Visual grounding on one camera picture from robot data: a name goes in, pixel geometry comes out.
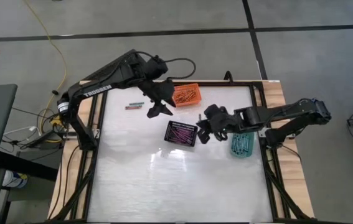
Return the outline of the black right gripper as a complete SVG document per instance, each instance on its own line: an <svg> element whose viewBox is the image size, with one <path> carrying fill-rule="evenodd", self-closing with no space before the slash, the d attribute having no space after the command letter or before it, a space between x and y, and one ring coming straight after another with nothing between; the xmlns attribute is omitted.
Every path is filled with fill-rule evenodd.
<svg viewBox="0 0 353 224"><path fill-rule="evenodd" d="M207 144L210 134L213 134L218 141L226 141L228 133L239 132L237 118L228 114L224 106L210 105L204 114L207 119L202 119L202 115L199 114L199 120L196 122L200 127L197 137L202 144Z"/></svg>

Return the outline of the black plastic basket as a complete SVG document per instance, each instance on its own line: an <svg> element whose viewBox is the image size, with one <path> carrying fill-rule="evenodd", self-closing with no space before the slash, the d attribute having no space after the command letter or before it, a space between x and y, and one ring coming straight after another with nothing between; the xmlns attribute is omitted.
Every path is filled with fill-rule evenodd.
<svg viewBox="0 0 353 224"><path fill-rule="evenodd" d="M194 130L195 133L196 133L194 139L196 140L197 132L198 132L197 126L190 125L190 124L185 124L185 123L180 123L180 122L176 122L176 121L169 121L168 124L167 124L165 135L164 135L164 140L167 141L167 142L172 142L172 143L175 143L175 144L180 144L180 145L189 146L189 147L194 147L195 146L195 144L194 145L181 144L179 141L170 141L170 140L168 140L169 132L170 132L171 128L174 128L174 129L177 129L177 130L179 128Z"/></svg>

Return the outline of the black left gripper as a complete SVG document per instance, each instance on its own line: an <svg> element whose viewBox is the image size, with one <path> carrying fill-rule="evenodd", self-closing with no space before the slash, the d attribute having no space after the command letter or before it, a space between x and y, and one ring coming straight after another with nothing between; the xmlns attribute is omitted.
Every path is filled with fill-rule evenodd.
<svg viewBox="0 0 353 224"><path fill-rule="evenodd" d="M167 79L163 82L153 82L151 80L145 81L141 84L141 91L145 96L148 96L155 102L154 106L149 109L147 113L148 118L157 117L160 113L172 116L173 113L166 107L166 105L159 103L161 100L165 101L172 107L176 107L172 96L174 94L174 83Z"/></svg>

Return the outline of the white bucket with label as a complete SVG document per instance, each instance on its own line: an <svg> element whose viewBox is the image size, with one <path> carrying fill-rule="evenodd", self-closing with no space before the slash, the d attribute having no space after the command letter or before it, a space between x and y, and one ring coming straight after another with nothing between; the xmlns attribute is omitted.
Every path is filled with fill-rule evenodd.
<svg viewBox="0 0 353 224"><path fill-rule="evenodd" d="M28 181L27 175L6 170L4 179L2 182L2 186L20 189L27 184L27 181Z"/></svg>

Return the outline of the orange plastic basket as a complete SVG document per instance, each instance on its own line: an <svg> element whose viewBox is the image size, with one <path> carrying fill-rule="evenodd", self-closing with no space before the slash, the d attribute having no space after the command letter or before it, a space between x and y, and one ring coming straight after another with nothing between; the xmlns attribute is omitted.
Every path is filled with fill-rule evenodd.
<svg viewBox="0 0 353 224"><path fill-rule="evenodd" d="M188 90L195 90L196 91L196 96L199 97L198 101L195 101L193 103L176 103L175 102L175 97L178 91L188 91ZM187 85L180 85L180 86L176 86L175 90L174 90L174 94L172 96L172 99L174 100L176 107L182 107L182 106L189 106L189 105L196 105L198 103L200 103L200 101L202 100L201 94L200 94L200 89L199 89L199 85L197 83L191 83L191 84L187 84Z"/></svg>

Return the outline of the teal plastic bin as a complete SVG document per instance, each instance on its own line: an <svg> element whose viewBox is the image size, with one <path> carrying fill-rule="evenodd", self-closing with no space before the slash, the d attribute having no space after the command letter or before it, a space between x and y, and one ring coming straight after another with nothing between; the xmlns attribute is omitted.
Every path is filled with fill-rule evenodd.
<svg viewBox="0 0 353 224"><path fill-rule="evenodd" d="M254 143L254 140L255 140L255 135L254 133L243 133L243 134L234 134L232 136L232 139L235 138L235 139L240 139L240 137L249 137L249 136L252 136L253 137L253 143ZM237 154L236 152L233 152L232 151L232 145L231 145L231 148L230 148L230 153L235 156L235 157L238 157L238 158L246 158L246 157L250 157L251 154L253 152L253 146L252 146L252 149L249 149L248 152L245 152L245 153L242 153L242 151L239 152L239 154Z"/></svg>

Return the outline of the black aluminium table frame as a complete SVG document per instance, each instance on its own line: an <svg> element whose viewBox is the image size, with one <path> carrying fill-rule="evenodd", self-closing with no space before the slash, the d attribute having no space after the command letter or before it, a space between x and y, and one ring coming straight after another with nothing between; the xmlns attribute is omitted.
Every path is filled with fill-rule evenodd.
<svg viewBox="0 0 353 224"><path fill-rule="evenodd" d="M175 108L172 116L146 116L149 100L137 88L110 91L96 99L103 115L96 162L66 220L86 222L270 222L284 215L279 193L268 187L259 145L239 159L230 141L182 146L166 142L170 121L195 123L211 104L229 111L253 103L254 83L203 82L198 105ZM125 110L129 102L144 108Z"/></svg>

